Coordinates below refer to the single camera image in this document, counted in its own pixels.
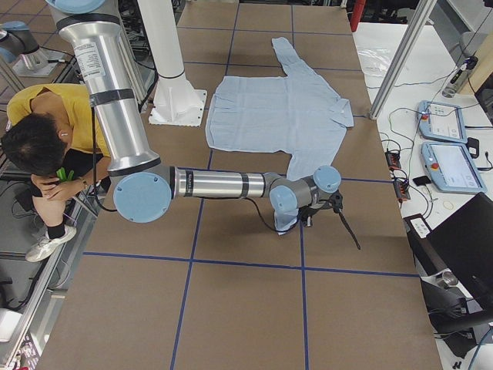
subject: black sock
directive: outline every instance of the black sock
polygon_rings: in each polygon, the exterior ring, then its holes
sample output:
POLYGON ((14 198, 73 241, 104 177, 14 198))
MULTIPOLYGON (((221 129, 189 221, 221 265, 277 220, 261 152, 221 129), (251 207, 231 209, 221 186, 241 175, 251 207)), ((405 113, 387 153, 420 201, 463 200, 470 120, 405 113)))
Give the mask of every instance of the black sock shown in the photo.
POLYGON ((55 239, 56 237, 62 237, 65 235, 65 224, 62 222, 58 226, 47 226, 48 237, 50 239, 55 239))

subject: person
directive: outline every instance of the person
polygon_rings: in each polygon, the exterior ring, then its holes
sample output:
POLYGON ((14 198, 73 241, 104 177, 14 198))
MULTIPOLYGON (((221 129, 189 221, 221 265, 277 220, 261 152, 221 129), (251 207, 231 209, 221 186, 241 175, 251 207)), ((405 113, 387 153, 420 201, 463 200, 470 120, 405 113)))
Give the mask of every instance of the person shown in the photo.
POLYGON ((30 86, 16 93, 7 105, 12 128, 1 138, 7 158, 31 174, 32 201, 46 225, 45 236, 25 259, 49 257, 74 238, 76 229, 65 224, 66 201, 96 180, 109 187, 110 155, 96 119, 96 167, 93 168, 92 113, 84 85, 54 83, 30 86), (61 181, 57 170, 73 180, 61 181))

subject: power strip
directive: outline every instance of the power strip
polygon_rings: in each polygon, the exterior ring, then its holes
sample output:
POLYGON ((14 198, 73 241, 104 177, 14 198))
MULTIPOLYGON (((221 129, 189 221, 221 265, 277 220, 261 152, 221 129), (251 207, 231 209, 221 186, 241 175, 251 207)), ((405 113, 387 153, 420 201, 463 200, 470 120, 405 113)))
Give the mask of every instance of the power strip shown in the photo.
MULTIPOLYGON (((387 165, 389 170, 392 172, 393 169, 401 168, 401 161, 399 160, 399 155, 397 153, 385 152, 385 159, 387 160, 387 165)), ((408 185, 402 180, 394 179, 393 181, 395 196, 400 203, 410 200, 411 196, 407 191, 408 185)))

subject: plastic bag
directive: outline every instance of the plastic bag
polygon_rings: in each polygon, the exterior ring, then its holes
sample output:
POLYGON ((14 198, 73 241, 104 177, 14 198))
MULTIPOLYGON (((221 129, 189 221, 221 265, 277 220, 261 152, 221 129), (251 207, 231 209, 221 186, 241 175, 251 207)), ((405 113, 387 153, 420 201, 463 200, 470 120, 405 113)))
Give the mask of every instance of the plastic bag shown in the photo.
POLYGON ((384 77, 391 64, 391 51, 383 48, 358 49, 361 69, 365 75, 384 77))

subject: black shorts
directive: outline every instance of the black shorts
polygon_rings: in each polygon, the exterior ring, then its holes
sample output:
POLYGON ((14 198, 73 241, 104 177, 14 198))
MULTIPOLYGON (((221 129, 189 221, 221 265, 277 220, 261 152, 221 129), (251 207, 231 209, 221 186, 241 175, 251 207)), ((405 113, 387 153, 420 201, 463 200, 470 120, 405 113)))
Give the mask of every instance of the black shorts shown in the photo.
MULTIPOLYGON (((96 162, 102 158, 102 154, 96 154, 96 162)), ((92 154, 83 153, 75 149, 69 149, 63 159, 62 167, 65 168, 65 173, 68 176, 70 171, 74 171, 74 179, 82 177, 92 169, 92 154)), ((101 187, 108 191, 110 185, 109 177, 101 180, 101 187)), ((42 197, 41 190, 31 183, 31 193, 34 197, 42 197)))

